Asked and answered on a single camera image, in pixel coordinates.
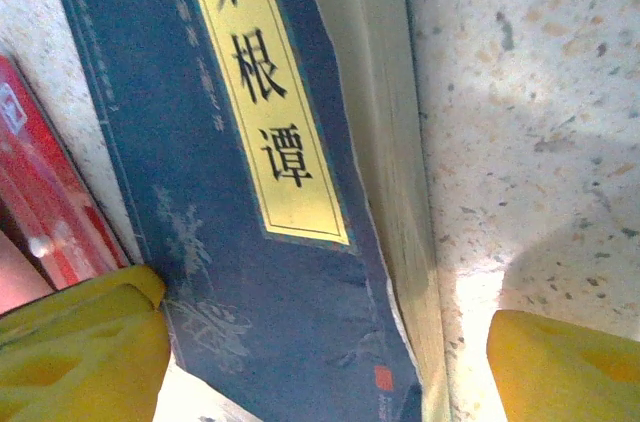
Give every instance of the yellow plastic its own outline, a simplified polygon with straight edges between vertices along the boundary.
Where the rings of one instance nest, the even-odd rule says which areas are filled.
[[[640,343],[496,312],[487,355],[510,422],[640,421]]]
[[[153,272],[137,274],[145,288],[160,286]],[[169,362],[167,327],[157,304],[122,283],[131,272],[111,275],[10,314],[0,332],[0,422],[152,420]],[[157,291],[152,297],[159,302]]]
[[[158,307],[166,290],[162,279],[146,265],[116,270],[8,312],[0,318],[0,340],[6,332],[18,327],[20,331],[29,331],[33,326],[42,324],[43,320],[55,317],[73,305],[86,302],[89,298],[97,297],[123,284],[135,286],[154,307]]]

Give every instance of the speckled stone surface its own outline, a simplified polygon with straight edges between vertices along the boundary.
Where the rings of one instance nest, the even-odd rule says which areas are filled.
[[[640,338],[640,0],[411,3],[453,416],[496,422],[498,307]]]
[[[0,0],[0,41],[17,60],[123,245],[140,260],[60,0]]]

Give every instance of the book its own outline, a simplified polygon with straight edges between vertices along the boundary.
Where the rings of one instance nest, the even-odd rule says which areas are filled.
[[[178,365],[262,420],[446,420],[405,1],[62,2]]]

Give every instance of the yellow title label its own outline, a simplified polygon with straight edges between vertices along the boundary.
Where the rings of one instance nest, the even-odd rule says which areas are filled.
[[[276,0],[198,0],[267,232],[349,239]]]

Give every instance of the dark blue book cover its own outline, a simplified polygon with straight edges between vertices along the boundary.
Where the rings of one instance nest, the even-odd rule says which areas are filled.
[[[266,421],[418,421],[315,0],[62,0],[178,364]]]

